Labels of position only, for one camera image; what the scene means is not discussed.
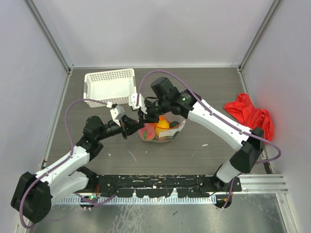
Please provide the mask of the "pink yellow peach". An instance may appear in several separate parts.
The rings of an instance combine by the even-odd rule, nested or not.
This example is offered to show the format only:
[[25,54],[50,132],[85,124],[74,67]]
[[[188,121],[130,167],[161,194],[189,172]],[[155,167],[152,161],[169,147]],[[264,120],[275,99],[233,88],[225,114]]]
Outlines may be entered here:
[[156,131],[153,125],[144,124],[144,127],[139,130],[139,135],[144,141],[151,141],[155,138]]

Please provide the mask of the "yellow lemon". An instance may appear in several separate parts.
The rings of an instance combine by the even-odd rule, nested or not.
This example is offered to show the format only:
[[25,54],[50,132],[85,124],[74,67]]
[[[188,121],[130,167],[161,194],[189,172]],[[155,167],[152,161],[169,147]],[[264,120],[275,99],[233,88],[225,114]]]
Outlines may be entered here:
[[168,130],[170,125],[167,120],[160,120],[155,126],[155,133],[160,137],[160,133]]

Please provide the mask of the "clear zip top bag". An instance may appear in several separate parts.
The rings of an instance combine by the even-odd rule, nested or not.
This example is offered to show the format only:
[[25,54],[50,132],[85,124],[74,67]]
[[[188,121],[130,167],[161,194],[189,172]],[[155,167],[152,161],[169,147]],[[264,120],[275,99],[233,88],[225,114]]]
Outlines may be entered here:
[[181,116],[161,115],[156,123],[145,123],[138,131],[141,140],[153,143],[167,143],[174,140],[182,131],[186,120]]

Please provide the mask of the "dark green avocado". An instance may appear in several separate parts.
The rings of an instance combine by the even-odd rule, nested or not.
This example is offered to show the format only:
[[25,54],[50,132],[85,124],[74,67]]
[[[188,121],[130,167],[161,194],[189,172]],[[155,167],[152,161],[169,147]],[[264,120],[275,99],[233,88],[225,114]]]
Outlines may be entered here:
[[178,121],[172,121],[172,122],[169,123],[170,129],[175,128],[175,127],[177,127],[178,125],[179,125],[179,122],[178,122]]

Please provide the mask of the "orange fruit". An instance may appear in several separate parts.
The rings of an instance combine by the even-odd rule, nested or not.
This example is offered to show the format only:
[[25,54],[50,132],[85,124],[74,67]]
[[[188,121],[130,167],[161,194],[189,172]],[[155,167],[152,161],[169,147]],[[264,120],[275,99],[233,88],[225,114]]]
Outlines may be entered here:
[[153,127],[166,129],[169,125],[168,121],[163,116],[159,116],[159,121],[156,123],[151,123]]

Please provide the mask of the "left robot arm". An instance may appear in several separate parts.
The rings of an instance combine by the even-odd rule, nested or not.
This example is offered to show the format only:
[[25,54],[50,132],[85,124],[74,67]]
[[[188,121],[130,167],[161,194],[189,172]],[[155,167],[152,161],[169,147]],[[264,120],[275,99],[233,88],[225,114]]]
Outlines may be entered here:
[[28,219],[33,224],[43,220],[54,204],[78,190],[93,192],[97,188],[96,173],[85,167],[102,150],[101,140],[121,134],[127,137],[143,128],[142,120],[123,115],[106,124],[98,116],[86,120],[81,139],[52,165],[34,174],[25,172],[19,178],[11,207],[19,212],[22,226]]

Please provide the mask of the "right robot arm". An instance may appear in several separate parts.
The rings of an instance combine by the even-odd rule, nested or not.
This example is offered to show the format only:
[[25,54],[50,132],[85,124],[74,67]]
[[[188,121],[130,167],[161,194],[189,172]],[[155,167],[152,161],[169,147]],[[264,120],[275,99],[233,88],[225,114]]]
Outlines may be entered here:
[[185,89],[180,92],[166,77],[152,82],[151,88],[155,101],[151,102],[135,93],[129,97],[133,109],[144,113],[145,119],[154,119],[171,112],[207,128],[228,145],[235,153],[221,164],[212,178],[212,184],[218,191],[225,191],[232,179],[242,173],[250,173],[258,161],[264,147],[264,133],[259,127],[250,129],[212,108],[199,95]]

